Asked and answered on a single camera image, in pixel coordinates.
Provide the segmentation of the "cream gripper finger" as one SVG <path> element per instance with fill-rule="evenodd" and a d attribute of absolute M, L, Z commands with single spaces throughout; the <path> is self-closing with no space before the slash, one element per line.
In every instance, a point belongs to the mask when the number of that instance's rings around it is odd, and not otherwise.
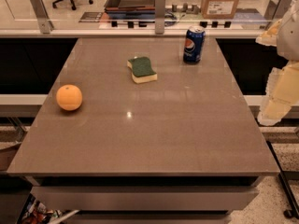
<path fill-rule="evenodd" d="M 255 42 L 267 47 L 276 47 L 279 44 L 278 32 L 281 28 L 281 22 L 282 19 L 275 21 L 266 31 L 255 39 Z"/>
<path fill-rule="evenodd" d="M 299 62 L 288 61 L 282 69 L 274 67 L 265 92 L 257 120 L 263 126 L 273 126 L 299 101 Z"/>

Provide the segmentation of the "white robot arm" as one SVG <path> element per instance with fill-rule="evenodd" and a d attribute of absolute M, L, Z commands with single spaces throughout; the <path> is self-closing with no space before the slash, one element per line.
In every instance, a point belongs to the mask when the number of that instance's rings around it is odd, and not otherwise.
<path fill-rule="evenodd" d="M 299 101 L 299 1 L 292 2 L 283 18 L 259 35 L 256 42 L 276 47 L 278 55 L 288 61 L 283 68 L 271 70 L 258 114 L 260 124 L 272 126 Z"/>

